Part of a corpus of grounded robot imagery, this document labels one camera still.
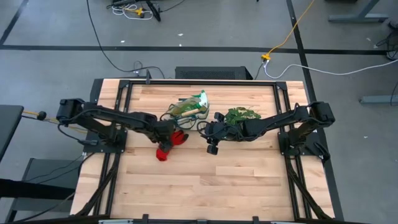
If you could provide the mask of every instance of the red toy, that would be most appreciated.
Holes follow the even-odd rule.
[[[188,139],[188,134],[184,134],[183,131],[176,131],[173,133],[171,140],[172,140],[172,144],[173,146],[178,146],[181,145],[182,143],[184,143],[186,140]],[[167,155],[170,153],[170,151],[168,152],[164,152],[161,149],[157,149],[156,150],[156,158],[159,161],[166,161],[167,160]]]

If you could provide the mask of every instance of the white cable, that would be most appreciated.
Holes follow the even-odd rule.
[[[137,19],[137,20],[150,20],[150,19],[152,19],[153,17],[154,17],[154,15],[153,15],[153,13],[151,12],[151,11],[144,11],[144,12],[142,12],[142,13],[146,13],[146,12],[148,12],[148,13],[150,13],[151,14],[151,17],[150,18],[135,18],[135,17],[129,17],[127,14],[126,14],[126,9],[131,9],[131,10],[136,10],[136,9],[138,9],[138,7],[137,7],[137,5],[135,5],[135,4],[129,4],[129,5],[127,5],[126,7],[114,7],[114,6],[112,6],[112,13],[113,14],[115,14],[115,15],[117,15],[117,16],[121,16],[121,15],[124,15],[126,18],[128,18],[128,19]]]
[[[321,73],[326,73],[326,74],[330,74],[330,75],[351,75],[351,74],[354,74],[354,73],[357,73],[357,72],[365,71],[365,70],[367,70],[367,69],[379,68],[379,67],[383,67],[383,66],[386,66],[386,65],[390,65],[390,64],[395,63],[395,62],[398,62],[398,60],[395,60],[395,61],[392,61],[392,62],[388,62],[388,63],[382,64],[382,65],[375,65],[375,66],[370,66],[370,67],[362,68],[362,69],[359,69],[359,70],[357,70],[357,71],[347,72],[347,73],[326,72],[326,71],[322,71],[322,70],[319,70],[319,69],[306,67],[306,66],[303,66],[303,65],[291,64],[291,65],[289,65],[288,67],[286,67],[285,70],[284,70],[278,77],[272,77],[272,76],[270,76],[270,75],[267,73],[267,65],[268,65],[268,63],[269,63],[269,60],[267,60],[265,64],[263,63],[263,64],[264,64],[263,67],[264,67],[264,72],[266,73],[266,75],[267,75],[269,78],[277,79],[277,78],[282,77],[282,75],[284,75],[284,73],[285,73],[290,67],[293,67],[293,66],[302,67],[302,68],[307,68],[307,69],[309,69],[309,70],[313,70],[313,71],[321,72]]]

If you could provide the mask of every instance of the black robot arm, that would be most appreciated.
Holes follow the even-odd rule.
[[[329,104],[324,102],[314,102],[307,106],[296,104],[293,110],[285,113],[264,119],[247,119],[235,125],[226,124],[224,115],[221,113],[216,113],[215,119],[216,121],[210,123],[207,121],[198,123],[198,131],[210,144],[207,152],[214,155],[218,153],[217,145],[220,141],[254,141],[267,131],[294,123],[302,123],[300,127],[291,129],[287,133],[289,142],[294,145],[305,142],[306,137],[315,129],[329,127],[335,122]],[[200,129],[202,123],[206,123],[206,126]]]
[[[82,99],[67,99],[61,100],[57,119],[61,125],[78,124],[98,134],[99,140],[107,145],[119,144],[122,141],[121,133],[129,129],[145,134],[153,143],[159,143],[165,152],[172,147],[170,137],[174,132],[173,121],[158,121],[156,115],[149,113],[124,113]],[[111,125],[104,125],[97,119],[110,121]],[[98,144],[96,141],[81,143]]]

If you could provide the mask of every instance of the concrete floor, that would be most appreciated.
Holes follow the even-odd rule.
[[[0,1],[0,33],[22,0]],[[166,8],[177,0],[159,1]],[[301,15],[310,0],[295,0]],[[340,4],[315,1],[299,27],[305,49],[380,50],[374,44],[385,38],[385,24],[330,24],[329,14],[361,9],[367,1]],[[187,47],[273,47],[292,28],[285,1],[187,0],[162,14],[162,22],[131,21],[115,16],[108,1],[90,1],[91,13],[103,45]],[[398,2],[381,1],[374,12],[396,13]],[[6,45],[97,46],[85,1],[30,0]],[[284,48],[296,49],[294,37]],[[255,52],[127,52],[107,53],[121,68],[158,66],[174,77],[176,66],[246,66],[255,74],[261,53]],[[307,54],[311,67],[347,72],[388,62],[381,55]],[[278,75],[298,54],[272,55],[271,75]],[[389,95],[398,77],[398,64],[356,75],[336,77],[311,72],[318,100],[329,102],[336,123],[325,130],[345,220],[394,223],[398,219],[398,150],[396,107],[361,106],[363,95]],[[160,73],[151,71],[155,78]],[[0,50],[0,104],[23,105],[30,111],[54,115],[61,98],[88,100],[95,78],[131,76],[115,70],[99,51]],[[267,80],[263,72],[259,79]],[[292,68],[281,80],[304,80],[300,68]],[[56,131],[56,126],[23,119],[0,163],[0,177],[20,180],[30,157],[75,159],[82,147]],[[0,201],[0,222],[11,200]]]

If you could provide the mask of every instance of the wooden table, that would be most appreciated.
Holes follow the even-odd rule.
[[[118,79],[103,80],[99,105],[114,107],[118,83]],[[277,114],[274,92],[269,86],[161,83],[170,83],[170,80],[134,84],[129,112],[142,111],[160,117],[169,104],[205,90],[210,101],[208,121],[215,112],[226,114],[229,108],[237,106],[250,108],[262,118]],[[286,84],[291,107],[295,103],[307,105],[303,83]],[[279,97],[284,105],[281,90]],[[277,132],[269,131],[253,142],[222,141],[218,155],[213,156],[206,153],[206,141],[196,131],[189,131],[186,143],[174,147],[166,162],[159,162],[155,157],[157,145],[144,135],[129,131],[119,165],[111,217],[141,218],[146,213],[151,219],[252,220],[258,216],[260,220],[293,220],[285,160],[279,151]],[[71,214],[79,211],[96,190],[103,156],[95,154],[83,164]],[[301,158],[308,191],[333,217],[321,160],[314,156]],[[304,217],[301,194],[297,189],[296,192],[300,216]],[[102,212],[106,198],[105,192]]]

